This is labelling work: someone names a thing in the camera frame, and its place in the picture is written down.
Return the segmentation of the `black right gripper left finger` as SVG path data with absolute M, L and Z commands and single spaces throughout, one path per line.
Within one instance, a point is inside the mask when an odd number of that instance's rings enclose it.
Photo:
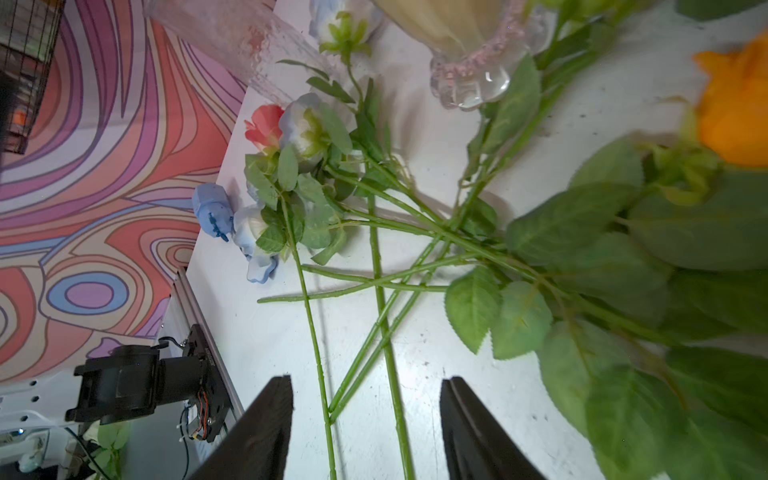
M 266 384 L 192 480 L 281 480 L 294 411 L 291 377 Z

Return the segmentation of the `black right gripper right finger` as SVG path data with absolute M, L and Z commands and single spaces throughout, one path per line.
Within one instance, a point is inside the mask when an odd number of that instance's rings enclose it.
M 439 406 L 451 479 L 544 480 L 463 378 L 442 381 Z

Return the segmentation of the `orange rose flower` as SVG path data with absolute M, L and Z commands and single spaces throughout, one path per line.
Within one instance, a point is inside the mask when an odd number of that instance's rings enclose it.
M 767 332 L 767 39 L 695 60 L 672 146 L 617 139 L 505 229 L 480 199 L 458 216 L 454 330 L 535 353 L 608 479 L 767 475 L 767 358 L 714 345 Z

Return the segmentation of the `pink rose flower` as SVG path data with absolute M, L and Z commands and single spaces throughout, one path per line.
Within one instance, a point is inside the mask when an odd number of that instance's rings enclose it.
M 279 105 L 258 107 L 245 121 L 245 138 L 261 152 L 278 150 L 282 137 L 279 123 L 283 115 L 284 110 Z

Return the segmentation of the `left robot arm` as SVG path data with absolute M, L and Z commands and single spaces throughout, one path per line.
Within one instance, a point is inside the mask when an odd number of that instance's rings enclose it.
M 203 440 L 213 442 L 227 415 L 235 411 L 218 351 L 199 324 L 190 327 L 179 357 L 163 358 L 161 351 L 174 341 L 163 337 L 154 346 L 120 346 L 107 357 L 76 367 L 80 390 L 65 420 L 107 425 L 149 416 L 161 405 L 189 401 L 201 414 Z

